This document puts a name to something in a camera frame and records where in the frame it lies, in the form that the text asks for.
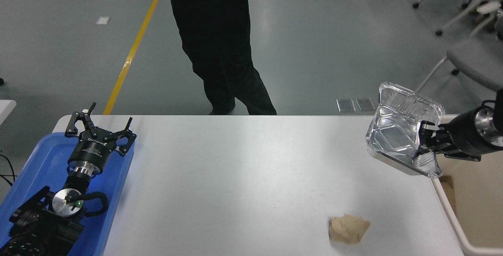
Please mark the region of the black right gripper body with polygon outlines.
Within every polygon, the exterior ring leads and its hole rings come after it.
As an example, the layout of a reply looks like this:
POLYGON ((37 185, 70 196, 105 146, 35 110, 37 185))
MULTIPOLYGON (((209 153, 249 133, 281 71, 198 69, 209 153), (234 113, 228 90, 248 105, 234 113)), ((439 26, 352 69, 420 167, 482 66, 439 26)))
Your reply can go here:
POLYGON ((449 123, 444 124, 444 129, 449 133, 452 146, 444 155, 448 158, 480 160, 482 155, 488 153, 487 143, 478 133, 475 117, 480 109, 462 113, 449 123))

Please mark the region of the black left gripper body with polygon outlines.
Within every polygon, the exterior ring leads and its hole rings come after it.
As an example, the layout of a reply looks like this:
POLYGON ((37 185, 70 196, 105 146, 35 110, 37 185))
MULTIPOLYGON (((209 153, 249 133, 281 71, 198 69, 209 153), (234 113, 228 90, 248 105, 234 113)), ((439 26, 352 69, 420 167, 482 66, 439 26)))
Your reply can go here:
POLYGON ((88 130, 79 134, 79 141, 68 160, 71 168, 77 168, 85 163, 92 164, 96 169, 106 167, 117 144, 112 140, 112 132, 97 128, 95 133, 97 137, 93 137, 91 131, 88 130))

